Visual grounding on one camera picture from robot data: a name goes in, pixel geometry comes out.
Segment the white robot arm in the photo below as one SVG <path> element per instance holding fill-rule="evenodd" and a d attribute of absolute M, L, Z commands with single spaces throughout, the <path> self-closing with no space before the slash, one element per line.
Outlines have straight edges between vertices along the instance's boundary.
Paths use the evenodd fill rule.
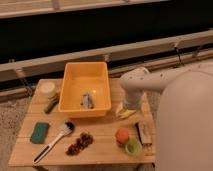
<path fill-rule="evenodd" d="M 156 120 L 155 171 L 213 171 L 213 62 L 123 74 L 126 109 L 141 107 L 142 93 L 161 94 Z"/>

